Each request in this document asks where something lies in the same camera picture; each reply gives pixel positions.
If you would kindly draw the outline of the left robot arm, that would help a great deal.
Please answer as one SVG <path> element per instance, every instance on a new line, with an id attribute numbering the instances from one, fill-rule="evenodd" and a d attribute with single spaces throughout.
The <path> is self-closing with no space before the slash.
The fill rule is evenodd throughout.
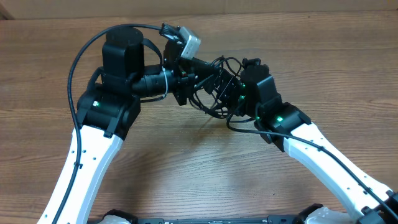
<path id="1" fill-rule="evenodd" d="M 41 223 L 86 223 L 103 177 L 120 150 L 141 105 L 173 94 L 182 105 L 197 89 L 195 54 L 200 38 L 186 27 L 163 24 L 164 51 L 145 38 L 142 24 L 100 32 L 103 64 L 85 92 L 69 100 L 72 141 L 65 165 L 40 217 Z"/>

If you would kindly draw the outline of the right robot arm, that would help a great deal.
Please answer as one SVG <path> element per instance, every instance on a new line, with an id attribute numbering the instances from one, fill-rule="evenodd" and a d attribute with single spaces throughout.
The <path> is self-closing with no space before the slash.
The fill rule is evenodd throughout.
<path id="1" fill-rule="evenodd" d="M 250 134 L 304 165 L 342 204 L 355 223 L 397 223 L 397 193 L 363 172 L 341 153 L 311 119 L 283 102 L 267 65 L 248 65 L 237 76 L 214 68 L 201 75 L 227 107 L 227 119 L 247 115 Z"/>

